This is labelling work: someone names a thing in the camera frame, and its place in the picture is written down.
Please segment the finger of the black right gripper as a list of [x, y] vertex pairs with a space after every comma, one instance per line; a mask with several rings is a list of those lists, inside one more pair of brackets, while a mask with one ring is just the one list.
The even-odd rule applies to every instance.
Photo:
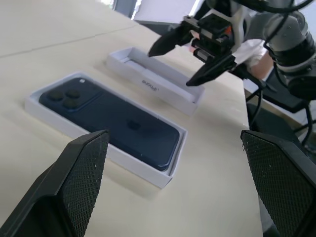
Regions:
[[175, 46], [184, 46], [193, 38], [191, 31], [198, 31], [198, 27], [180, 25], [162, 35], [150, 48], [149, 57], [162, 56], [172, 51]]
[[210, 59], [186, 82], [186, 86], [200, 86], [215, 80], [225, 71], [233, 69], [237, 64], [233, 55], [223, 56], [214, 62]]

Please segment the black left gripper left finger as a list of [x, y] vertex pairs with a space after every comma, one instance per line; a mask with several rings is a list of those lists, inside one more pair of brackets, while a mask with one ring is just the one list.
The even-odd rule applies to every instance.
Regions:
[[84, 237], [101, 187], [110, 133], [67, 144], [0, 227], [0, 237]]

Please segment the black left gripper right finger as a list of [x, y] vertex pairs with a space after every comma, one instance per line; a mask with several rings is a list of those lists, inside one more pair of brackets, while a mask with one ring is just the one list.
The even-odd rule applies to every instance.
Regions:
[[316, 164], [293, 142], [250, 130], [240, 138], [280, 237], [316, 237]]

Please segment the dark blue smartphone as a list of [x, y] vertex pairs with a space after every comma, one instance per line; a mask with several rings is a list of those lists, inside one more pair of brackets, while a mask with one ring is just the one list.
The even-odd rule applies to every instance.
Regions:
[[165, 171], [180, 139], [179, 131], [84, 79], [71, 79], [39, 102], [88, 132], [110, 131], [110, 143], [151, 167]]

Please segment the white phone box lid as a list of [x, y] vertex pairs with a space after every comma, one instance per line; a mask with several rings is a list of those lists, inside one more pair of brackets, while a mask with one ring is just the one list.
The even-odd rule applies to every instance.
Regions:
[[187, 87], [187, 76], [135, 47], [110, 53], [106, 66], [188, 116], [198, 108], [205, 92], [203, 86]]

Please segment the white phone box tray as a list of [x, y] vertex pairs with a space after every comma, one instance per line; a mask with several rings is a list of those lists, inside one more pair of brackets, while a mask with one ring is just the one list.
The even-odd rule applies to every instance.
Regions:
[[52, 128], [62, 132], [63, 134], [71, 137], [71, 138], [77, 138], [79, 136], [88, 134], [90, 132], [86, 131], [85, 129], [79, 127], [78, 125], [72, 123], [68, 119], [60, 116], [56, 112], [48, 109], [47, 107], [43, 106], [40, 102], [40, 96], [71, 80], [74, 78], [84, 78], [87, 79], [93, 83], [95, 83], [97, 86], [109, 91], [110, 93], [113, 93], [117, 97], [124, 99], [125, 101], [129, 102], [130, 104], [142, 109], [143, 111], [153, 115], [154, 117], [164, 121], [165, 123], [171, 125], [172, 127], [176, 128], [179, 133], [180, 133], [180, 139], [177, 144], [176, 150], [172, 156], [171, 163], [168, 167], [167, 170], [165, 171], [159, 171], [150, 165], [140, 161], [139, 159], [135, 158], [134, 156], [116, 148], [113, 146], [111, 143], [109, 144], [109, 152], [108, 156], [110, 160], [119, 166], [123, 167], [124, 169], [134, 173], [135, 175], [143, 178], [144, 180], [150, 182], [151, 184], [159, 187], [159, 188], [164, 188], [173, 178], [174, 173], [176, 171], [178, 161], [181, 156], [182, 149], [184, 147], [186, 137], [187, 137], [187, 131], [186, 129], [180, 127], [176, 123], [172, 122], [171, 120], [167, 119], [166, 117], [163, 117], [159, 115], [158, 113], [154, 112], [153, 110], [142, 106], [141, 104], [137, 103], [136, 101], [127, 98], [124, 96], [122, 93], [119, 93], [116, 90], [113, 90], [109, 86], [106, 86], [104, 83], [95, 80], [91, 78], [90, 76], [81, 73], [81, 72], [76, 72], [73, 74], [70, 74], [62, 79], [59, 79], [51, 84], [46, 85], [45, 87], [42, 87], [33, 93], [31, 93], [29, 96], [26, 97], [25, 99], [25, 110], [28, 112], [30, 115], [34, 116], [35, 118], [43, 121], [44, 123], [48, 124]]

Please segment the person in white shirt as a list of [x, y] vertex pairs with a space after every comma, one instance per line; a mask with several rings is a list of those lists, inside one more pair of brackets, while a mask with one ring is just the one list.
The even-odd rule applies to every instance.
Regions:
[[273, 60], [263, 44], [264, 41], [259, 39], [246, 42], [246, 46], [250, 50], [250, 56], [245, 61], [245, 64], [247, 70], [257, 79], [266, 78], [273, 67]]

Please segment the black office chair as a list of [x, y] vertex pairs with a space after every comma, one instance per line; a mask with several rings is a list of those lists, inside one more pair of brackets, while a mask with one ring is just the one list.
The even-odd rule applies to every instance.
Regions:
[[[307, 124], [292, 129], [290, 125], [280, 116], [262, 107], [263, 100], [285, 109], [288, 112], [296, 113], [306, 111]], [[278, 81], [274, 72], [271, 72], [266, 80], [266, 86], [260, 87], [246, 98], [249, 127], [252, 131], [261, 132], [294, 142], [298, 147], [307, 153], [307, 140], [312, 134], [313, 125], [316, 119], [312, 119], [310, 103], [291, 95]]]

